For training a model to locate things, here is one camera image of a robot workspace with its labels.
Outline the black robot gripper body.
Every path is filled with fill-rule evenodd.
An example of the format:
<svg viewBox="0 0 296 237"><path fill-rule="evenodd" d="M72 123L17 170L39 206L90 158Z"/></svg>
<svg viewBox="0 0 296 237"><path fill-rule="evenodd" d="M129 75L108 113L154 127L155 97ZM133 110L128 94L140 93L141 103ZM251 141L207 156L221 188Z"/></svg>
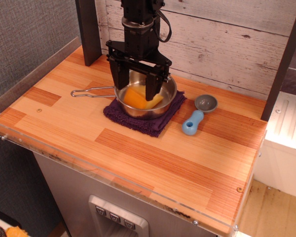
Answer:
<svg viewBox="0 0 296 237"><path fill-rule="evenodd" d="M124 41L106 42L109 48L107 55L109 58L115 58L124 61L129 70L134 70L142 74L154 73L169 77L169 68L171 60L162 55L159 50L160 42L167 42L171 37L172 31L166 39L160 37L160 26L151 26L147 28L124 28Z"/></svg>

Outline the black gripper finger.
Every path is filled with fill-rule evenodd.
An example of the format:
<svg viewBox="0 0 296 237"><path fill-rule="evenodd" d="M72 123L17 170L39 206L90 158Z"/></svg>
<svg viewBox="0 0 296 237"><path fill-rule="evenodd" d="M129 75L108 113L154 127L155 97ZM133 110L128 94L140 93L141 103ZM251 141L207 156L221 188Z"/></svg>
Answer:
<svg viewBox="0 0 296 237"><path fill-rule="evenodd" d="M164 77L162 75L149 73L146 77L146 100L151 101L162 88Z"/></svg>
<svg viewBox="0 0 296 237"><path fill-rule="evenodd" d="M115 58L109 58L109 63L114 86L117 89L123 89L129 84L129 68L124 61Z"/></svg>

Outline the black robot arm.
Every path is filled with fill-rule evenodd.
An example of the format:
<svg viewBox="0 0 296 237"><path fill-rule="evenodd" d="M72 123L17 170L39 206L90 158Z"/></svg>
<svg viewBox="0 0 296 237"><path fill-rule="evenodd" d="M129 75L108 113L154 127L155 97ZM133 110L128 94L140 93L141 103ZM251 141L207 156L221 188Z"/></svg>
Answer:
<svg viewBox="0 0 296 237"><path fill-rule="evenodd" d="M107 41L107 55L116 89L121 90L129 84L130 71L146 76L146 100L151 101L161 90L162 84L170 79L171 60L159 50L161 42L160 21L168 19L161 12L165 5L162 0L123 0L122 25L124 41Z"/></svg>

